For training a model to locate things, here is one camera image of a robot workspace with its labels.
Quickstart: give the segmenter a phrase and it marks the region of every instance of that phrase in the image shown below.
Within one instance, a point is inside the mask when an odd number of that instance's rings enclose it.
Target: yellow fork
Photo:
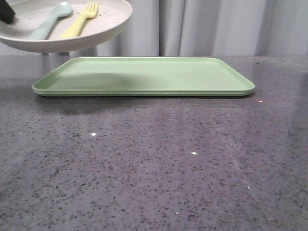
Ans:
[[[78,16],[78,18],[67,28],[67,30],[63,34],[61,34],[60,38],[66,39],[78,36],[86,19],[96,17],[97,11],[97,2],[89,1]]]

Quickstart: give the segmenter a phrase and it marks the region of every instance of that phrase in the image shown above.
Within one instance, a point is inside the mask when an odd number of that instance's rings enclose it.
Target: plastic tray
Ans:
[[[32,85],[42,96],[244,96],[255,85],[220,59],[83,57]]]

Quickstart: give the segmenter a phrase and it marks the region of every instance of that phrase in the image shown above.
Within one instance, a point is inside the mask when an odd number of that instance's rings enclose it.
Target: white plate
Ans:
[[[87,0],[67,0],[73,14],[59,19],[47,40],[28,40],[27,37],[49,16],[52,9],[66,0],[25,0],[12,4],[15,20],[8,25],[0,21],[0,41],[10,47],[30,52],[54,53],[76,51],[96,46],[118,35],[127,25],[132,6],[125,0],[96,0],[99,11],[88,19],[80,36],[59,39],[60,35],[76,19]]]

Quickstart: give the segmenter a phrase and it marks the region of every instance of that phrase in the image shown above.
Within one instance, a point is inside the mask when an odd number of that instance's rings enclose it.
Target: gray countertop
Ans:
[[[306,231],[308,57],[219,57],[248,97],[44,98],[0,56],[1,231]]]

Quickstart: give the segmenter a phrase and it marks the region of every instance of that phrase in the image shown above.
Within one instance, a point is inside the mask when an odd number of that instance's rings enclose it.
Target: tray rim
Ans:
[[[247,88],[245,90],[169,90],[169,89],[160,89],[160,90],[147,90],[147,89],[140,89],[140,90],[89,90],[89,89],[80,89],[80,90],[51,90],[51,89],[42,89],[36,87],[38,84],[40,84],[42,81],[45,81],[48,77],[50,77],[52,74],[55,74],[56,72],[60,72],[64,70],[67,66],[70,66],[74,63],[82,62],[82,61],[93,61],[97,60],[98,62],[100,60],[103,60],[103,62],[111,62],[111,61],[120,61],[120,62],[137,62],[137,61],[184,61],[184,60],[194,60],[194,61],[216,61],[219,64],[226,67],[229,71],[234,72],[239,77],[243,78],[247,84],[249,84],[251,87]],[[253,90],[256,88],[255,84],[251,82],[249,79],[245,78],[242,74],[240,74],[238,71],[233,69],[231,66],[229,66],[227,63],[222,61],[219,58],[212,58],[212,57],[122,57],[122,56],[115,56],[115,57],[76,57],[71,58],[70,60],[66,61],[62,65],[60,65],[58,68],[54,69],[53,71],[49,72],[47,75],[36,81],[31,86],[34,93],[40,95],[40,96],[246,96],[253,92]]]

